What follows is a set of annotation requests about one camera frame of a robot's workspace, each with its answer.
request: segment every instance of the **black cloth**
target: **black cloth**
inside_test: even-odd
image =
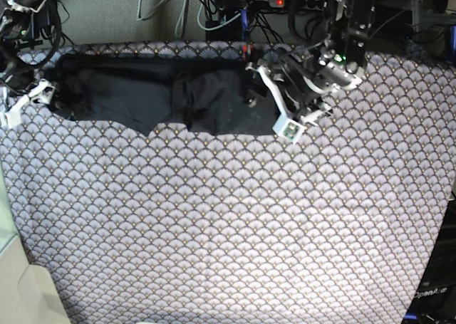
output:
[[[245,62],[63,56],[47,78],[59,84],[49,109],[69,120],[112,120],[148,135],[160,122],[193,132],[269,135],[271,96],[246,104]]]

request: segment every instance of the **patterned fabric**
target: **patterned fabric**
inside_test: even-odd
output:
[[[6,186],[29,257],[51,272],[71,321],[400,323],[455,178],[455,71],[375,54],[367,77],[327,97],[334,116],[298,145],[181,125],[143,137],[28,107],[23,126],[0,132]]]

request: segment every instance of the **black pants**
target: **black pants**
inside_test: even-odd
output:
[[[253,80],[245,62],[67,55],[47,78],[59,83],[49,107],[69,120],[112,120],[148,135],[160,122],[193,132],[269,135],[271,96],[245,102]]]

